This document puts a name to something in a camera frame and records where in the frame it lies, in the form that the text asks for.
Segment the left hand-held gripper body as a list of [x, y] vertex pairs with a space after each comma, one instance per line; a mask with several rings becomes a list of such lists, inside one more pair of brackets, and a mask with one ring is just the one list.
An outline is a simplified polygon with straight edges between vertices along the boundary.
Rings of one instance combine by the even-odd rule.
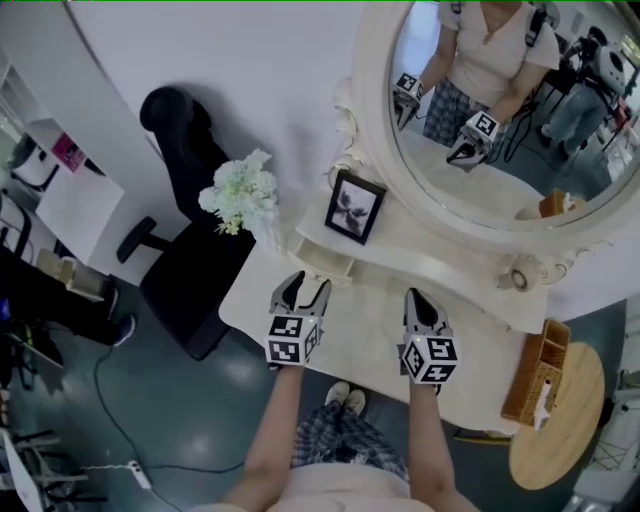
[[270, 313], [271, 325], [264, 343], [267, 364], [272, 369], [305, 366], [324, 334], [324, 308], [304, 306], [291, 310], [277, 304]]

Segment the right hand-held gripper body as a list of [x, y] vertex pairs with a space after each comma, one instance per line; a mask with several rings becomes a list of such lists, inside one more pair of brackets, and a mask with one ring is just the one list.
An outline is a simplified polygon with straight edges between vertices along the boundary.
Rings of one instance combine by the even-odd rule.
[[406, 325], [397, 349], [400, 374], [414, 384], [442, 386], [459, 365], [458, 341], [447, 323], [435, 329]]

